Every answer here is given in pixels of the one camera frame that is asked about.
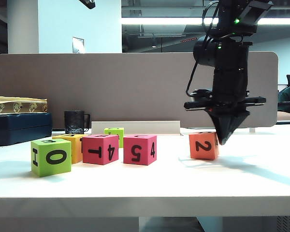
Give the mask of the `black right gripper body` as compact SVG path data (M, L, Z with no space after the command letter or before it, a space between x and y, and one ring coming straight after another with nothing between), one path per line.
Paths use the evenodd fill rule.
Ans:
M186 111L204 110L208 113L246 112L247 107L262 106L266 103L265 97L248 97L235 103L214 101L212 93L192 93L191 101L184 103Z

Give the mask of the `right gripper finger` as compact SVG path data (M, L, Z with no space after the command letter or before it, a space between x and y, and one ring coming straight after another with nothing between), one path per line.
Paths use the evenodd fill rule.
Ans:
M239 112L238 114L229 114L222 119L222 145L224 145L233 132L250 115L250 112Z
M215 126L219 143L224 145L229 137L229 116L208 113Z

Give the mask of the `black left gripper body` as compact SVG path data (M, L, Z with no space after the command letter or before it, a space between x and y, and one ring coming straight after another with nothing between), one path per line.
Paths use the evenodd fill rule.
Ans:
M88 9L93 9L96 7L96 3L94 0L79 0L82 4L84 4Z

